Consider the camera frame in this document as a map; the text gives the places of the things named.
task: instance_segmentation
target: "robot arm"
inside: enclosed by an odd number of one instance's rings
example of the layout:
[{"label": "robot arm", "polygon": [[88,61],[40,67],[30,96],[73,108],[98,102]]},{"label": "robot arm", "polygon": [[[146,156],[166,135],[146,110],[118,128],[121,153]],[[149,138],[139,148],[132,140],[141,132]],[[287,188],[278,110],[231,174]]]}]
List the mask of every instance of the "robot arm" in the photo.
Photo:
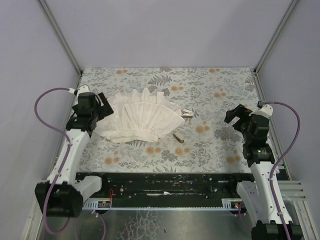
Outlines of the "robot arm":
[{"label": "robot arm", "polygon": [[41,211],[49,187],[54,178],[59,174],[59,167],[63,163],[68,145],[70,150],[64,166],[57,178],[49,197],[47,216],[73,217],[80,215],[83,203],[102,186],[101,178],[98,176],[87,176],[82,181],[76,182],[76,174],[82,153],[89,142],[97,122],[113,114],[113,110],[103,93],[98,96],[89,89],[83,89],[78,94],[78,104],[73,106],[72,115],[66,125],[66,134],[70,143],[65,140],[59,158],[46,182],[39,182],[35,187],[35,195]]},{"label": "robot arm", "polygon": [[230,123],[235,117],[239,120],[233,128],[242,133],[244,138],[243,156],[254,176],[255,183],[242,181],[237,184],[237,193],[242,198],[252,222],[252,240],[287,239],[280,215],[290,232],[291,239],[301,239],[302,229],[294,225],[282,195],[276,174],[273,174],[272,185],[281,212],[276,206],[275,197],[270,185],[270,173],[275,159],[270,146],[266,143],[269,132],[269,118],[273,113],[270,105],[252,112],[243,105],[226,112],[224,121]]}]

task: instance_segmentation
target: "white cloth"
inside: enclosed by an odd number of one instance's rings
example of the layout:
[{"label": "white cloth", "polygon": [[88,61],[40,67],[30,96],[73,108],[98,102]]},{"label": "white cloth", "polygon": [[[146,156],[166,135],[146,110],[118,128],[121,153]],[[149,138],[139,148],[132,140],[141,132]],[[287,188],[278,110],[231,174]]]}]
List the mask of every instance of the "white cloth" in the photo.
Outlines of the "white cloth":
[{"label": "white cloth", "polygon": [[185,123],[179,105],[169,102],[163,92],[151,95],[148,88],[142,93],[117,93],[108,98],[114,113],[98,121],[95,132],[113,143],[142,140],[156,143]]}]

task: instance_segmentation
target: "white wall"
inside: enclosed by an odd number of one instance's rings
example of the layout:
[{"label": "white wall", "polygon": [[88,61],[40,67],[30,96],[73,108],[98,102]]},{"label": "white wall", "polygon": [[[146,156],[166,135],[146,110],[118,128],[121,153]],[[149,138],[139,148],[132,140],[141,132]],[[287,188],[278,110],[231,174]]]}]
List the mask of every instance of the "white wall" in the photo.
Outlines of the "white wall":
[{"label": "white wall", "polygon": [[47,0],[84,67],[255,67],[291,0]]},{"label": "white wall", "polygon": [[[50,88],[75,87],[77,74],[35,0],[2,0],[0,33],[0,239],[18,240],[59,141],[34,103]],[[62,128],[70,100],[52,93],[39,114]]]},{"label": "white wall", "polygon": [[[289,19],[260,71],[270,101],[292,105],[300,114],[301,131],[288,155],[289,170],[301,180],[320,232],[320,1],[302,0]],[[274,114],[281,142],[287,147],[296,131],[292,113],[277,107]]]}]

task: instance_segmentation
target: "floral patterned surface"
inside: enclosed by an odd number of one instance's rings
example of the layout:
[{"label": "floral patterned surface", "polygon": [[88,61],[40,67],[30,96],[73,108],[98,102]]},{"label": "floral patterned surface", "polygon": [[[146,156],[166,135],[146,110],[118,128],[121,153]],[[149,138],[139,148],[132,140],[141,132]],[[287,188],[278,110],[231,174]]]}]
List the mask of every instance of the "floral patterned surface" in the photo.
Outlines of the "floral patterned surface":
[{"label": "floral patterned surface", "polygon": [[112,143],[93,133],[79,172],[250,172],[242,155],[242,135],[226,124],[227,110],[243,104],[255,110],[257,93],[249,68],[86,68],[81,84],[106,97],[118,92],[164,92],[170,101],[192,110],[194,117],[157,143]]}]

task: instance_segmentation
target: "metal corner post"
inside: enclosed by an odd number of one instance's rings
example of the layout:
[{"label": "metal corner post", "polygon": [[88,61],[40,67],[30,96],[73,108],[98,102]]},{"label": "metal corner post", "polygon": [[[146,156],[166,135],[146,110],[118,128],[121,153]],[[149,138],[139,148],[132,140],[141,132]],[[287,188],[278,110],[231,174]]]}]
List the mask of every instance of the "metal corner post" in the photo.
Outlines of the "metal corner post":
[{"label": "metal corner post", "polygon": [[58,38],[63,50],[65,51],[67,57],[69,58],[69,60],[71,61],[74,70],[77,72],[77,74],[80,76],[82,74],[82,69],[77,61],[77,59],[75,58],[73,52],[71,51],[60,27],[57,24],[57,21],[54,17],[54,15],[52,14],[46,0],[36,0],[40,6],[40,8],[42,9],[44,15],[46,16],[48,22],[50,23],[56,37]]},{"label": "metal corner post", "polygon": [[292,0],[290,2],[290,5],[288,6],[288,8],[286,9],[280,23],[278,24],[278,26],[276,27],[276,30],[274,32],[274,34],[272,35],[271,40],[269,41],[266,49],[264,50],[258,64],[256,65],[256,67],[254,68],[254,72],[256,74],[259,73],[259,71],[261,70],[261,67],[263,66],[263,64],[265,63],[269,53],[271,52],[273,46],[275,45],[279,35],[281,34],[282,30],[284,29],[288,19],[290,18],[290,16],[292,15],[292,13],[294,12],[294,10],[296,9],[296,7],[298,6],[298,3],[300,2],[300,0]]}]

